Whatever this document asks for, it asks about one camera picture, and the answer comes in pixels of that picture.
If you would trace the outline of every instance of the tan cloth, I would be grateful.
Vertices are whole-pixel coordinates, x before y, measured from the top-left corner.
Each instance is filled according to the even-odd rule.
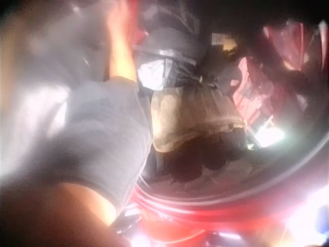
[[[220,90],[206,87],[156,91],[151,102],[153,145],[170,152],[198,136],[245,126],[233,102]]]

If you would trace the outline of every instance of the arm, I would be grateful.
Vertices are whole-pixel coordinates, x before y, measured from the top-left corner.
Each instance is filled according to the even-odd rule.
[[[109,77],[123,77],[136,82],[136,68],[129,45],[131,22],[126,0],[114,2],[107,21],[110,42]]]
[[[2,186],[2,234],[9,241],[117,246],[111,245],[114,237],[107,227],[130,197],[151,136],[132,83],[130,49],[123,36],[109,33],[111,83],[88,83],[72,91],[66,126],[21,171],[31,186]]]

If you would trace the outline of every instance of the gray cloth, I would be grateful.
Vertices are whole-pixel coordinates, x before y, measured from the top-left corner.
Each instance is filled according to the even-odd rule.
[[[37,180],[87,186],[119,213],[150,150],[147,102],[123,78],[82,85],[69,96],[64,128],[25,167]]]

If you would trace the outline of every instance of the bright light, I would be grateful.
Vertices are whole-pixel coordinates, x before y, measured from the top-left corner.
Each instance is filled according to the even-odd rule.
[[[151,247],[150,240],[144,235],[135,236],[130,244],[132,247]]]
[[[238,235],[238,234],[232,234],[232,233],[220,233],[220,236],[221,237],[224,237],[224,238],[233,238],[233,239],[241,239],[241,236]]]
[[[328,236],[316,231],[317,210],[329,205],[329,186],[313,193],[289,219],[288,228],[300,246],[322,245]]]
[[[264,128],[260,127],[255,135],[256,140],[262,147],[268,147],[284,137],[284,133],[277,127]]]
[[[78,6],[73,6],[72,9],[73,9],[74,13],[77,13],[80,11],[80,8]]]

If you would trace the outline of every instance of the sleeve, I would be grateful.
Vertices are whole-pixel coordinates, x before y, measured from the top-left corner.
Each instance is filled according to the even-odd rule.
[[[64,128],[38,158],[44,168],[42,177],[89,187],[120,212],[152,143],[146,101],[137,85],[124,78],[73,90]]]

